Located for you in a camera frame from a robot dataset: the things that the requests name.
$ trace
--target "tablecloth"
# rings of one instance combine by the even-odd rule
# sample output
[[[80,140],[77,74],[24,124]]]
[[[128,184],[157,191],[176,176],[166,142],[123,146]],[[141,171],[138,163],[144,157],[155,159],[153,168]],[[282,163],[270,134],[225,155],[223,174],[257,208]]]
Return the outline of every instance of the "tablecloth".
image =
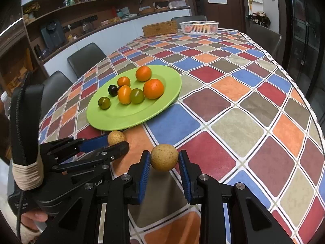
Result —
[[[113,162],[114,177],[157,144],[186,149],[203,173],[226,184],[245,183],[294,242],[307,243],[325,215],[321,128],[286,71],[236,30],[140,37],[126,44],[58,100],[40,124],[39,141],[103,134],[86,118],[95,91],[124,71],[150,64],[175,69],[182,89],[165,111],[124,131],[130,151]],[[151,168],[142,205],[129,206],[129,224],[131,243],[198,243],[200,206],[187,204],[177,167]],[[226,231],[231,243],[229,226]]]

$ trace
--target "table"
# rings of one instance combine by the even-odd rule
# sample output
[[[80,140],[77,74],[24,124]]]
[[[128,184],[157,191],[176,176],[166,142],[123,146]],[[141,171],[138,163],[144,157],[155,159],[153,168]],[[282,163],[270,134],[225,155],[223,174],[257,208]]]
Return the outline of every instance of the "table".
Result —
[[[175,69],[182,89],[164,112],[124,131],[130,151],[113,162],[114,177],[143,150],[172,144],[218,181],[244,182],[294,242],[308,243],[325,215],[321,128],[284,69],[236,30],[133,40],[58,100],[40,124],[40,142],[103,134],[87,122],[92,95],[114,76],[150,64]],[[200,206],[187,204],[177,169],[151,169],[143,204],[129,206],[129,218],[131,243],[198,243]]]

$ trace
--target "human hand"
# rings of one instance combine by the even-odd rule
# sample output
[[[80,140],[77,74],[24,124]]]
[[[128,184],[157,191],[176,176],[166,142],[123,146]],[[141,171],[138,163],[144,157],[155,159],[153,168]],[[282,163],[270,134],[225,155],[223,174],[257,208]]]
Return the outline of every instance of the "human hand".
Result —
[[[44,211],[36,209],[22,214],[21,223],[31,230],[38,231],[34,221],[45,222],[46,220],[48,220],[48,215]]]

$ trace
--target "black chair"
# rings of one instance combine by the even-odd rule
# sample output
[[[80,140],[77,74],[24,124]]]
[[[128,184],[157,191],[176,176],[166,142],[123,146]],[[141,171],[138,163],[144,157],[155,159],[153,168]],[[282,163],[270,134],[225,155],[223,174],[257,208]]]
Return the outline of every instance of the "black chair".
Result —
[[[72,82],[61,72],[56,71],[44,82],[44,90],[41,102],[42,115],[46,116],[50,108],[69,89]]]
[[[105,53],[102,52],[102,50],[95,43],[90,43],[73,53],[68,58],[68,62],[79,79],[89,69],[105,58]]]
[[[267,27],[251,24],[248,36],[275,58],[282,36]]]
[[[187,21],[206,21],[207,18],[205,15],[192,15],[192,16],[180,16],[180,17],[173,17],[172,21],[176,21],[177,28],[180,29],[181,26],[179,23],[187,22]]]

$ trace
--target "metal bolt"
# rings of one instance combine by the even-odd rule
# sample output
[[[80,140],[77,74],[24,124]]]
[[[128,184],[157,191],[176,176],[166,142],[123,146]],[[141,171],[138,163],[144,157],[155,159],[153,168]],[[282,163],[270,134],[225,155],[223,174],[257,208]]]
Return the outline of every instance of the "metal bolt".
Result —
[[[243,184],[242,182],[239,182],[236,184],[236,187],[239,189],[239,190],[244,190],[245,189],[245,184]]]
[[[201,174],[201,175],[199,176],[199,178],[200,178],[202,181],[206,181],[206,180],[209,178],[209,176],[208,176],[207,174]]]
[[[87,190],[90,190],[91,188],[93,188],[94,187],[94,185],[91,183],[91,182],[87,182],[87,183],[85,183],[85,189],[87,189]]]
[[[128,175],[128,174],[123,174],[123,175],[121,175],[121,179],[122,179],[123,181],[128,181],[128,180],[130,180],[130,178],[131,178],[131,176]]]

